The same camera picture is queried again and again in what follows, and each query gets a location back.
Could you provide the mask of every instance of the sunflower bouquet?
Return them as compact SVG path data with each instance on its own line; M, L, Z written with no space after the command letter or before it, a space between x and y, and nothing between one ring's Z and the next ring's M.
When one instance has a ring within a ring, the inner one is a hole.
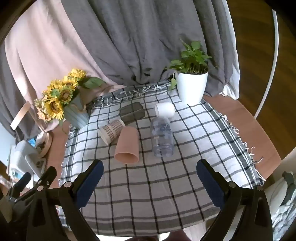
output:
M62 80L53 80L47 89L42 92L42 98L35 99L38 117L44 122L64 119L64 107L74 99L79 88L92 89L99 87L103 80L97 77L87 77L86 72L80 69L72 69Z

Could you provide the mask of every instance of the paper cup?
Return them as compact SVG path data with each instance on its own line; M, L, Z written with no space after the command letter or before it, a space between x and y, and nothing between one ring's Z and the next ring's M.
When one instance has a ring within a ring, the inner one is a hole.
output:
M111 123L101 127L98 132L102 140L109 145L114 141L119 135L121 130L125 127L125 124L122 120L115 120Z
M138 130L131 126L122 129L114 158L125 164L131 164L139 161L139 133Z
M157 103L155 105L156 116L173 118L175 115L175 106L171 102Z

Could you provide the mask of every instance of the potted plant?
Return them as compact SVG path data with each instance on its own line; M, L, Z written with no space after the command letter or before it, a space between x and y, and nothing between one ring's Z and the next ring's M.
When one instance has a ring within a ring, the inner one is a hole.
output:
M179 72L177 80L174 75L172 77L171 89L177 85L181 101L193 106L201 101L204 94L209 70L207 60L211 57L200 50L200 41L192 42L191 46L182 43L186 50L181 52L181 60L173 60L170 64L170 69Z
M44 122L57 119L60 124L64 118L76 128L82 128L89 122L86 106L82 103L80 88L94 89L104 81L97 77L88 77L80 69L72 71L62 80L53 80L42 92L42 98L35 99L38 117Z

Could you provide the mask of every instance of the orange cup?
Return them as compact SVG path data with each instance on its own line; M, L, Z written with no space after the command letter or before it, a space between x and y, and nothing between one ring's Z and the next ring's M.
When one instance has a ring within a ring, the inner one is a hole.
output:
M125 164L139 161L139 133L136 128L126 126L121 130L114 158Z

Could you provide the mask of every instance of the green plant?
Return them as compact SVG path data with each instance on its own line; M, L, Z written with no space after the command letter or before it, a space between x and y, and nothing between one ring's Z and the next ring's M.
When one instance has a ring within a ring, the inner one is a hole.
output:
M181 40L185 51L181 52L181 59L172 60L170 63L170 69L174 69L184 74L205 74L208 72L209 68L207 65L207 60L211 58L203 51L200 50L200 41L193 41L191 46L186 44ZM174 76L171 80L171 89L176 86L177 82Z

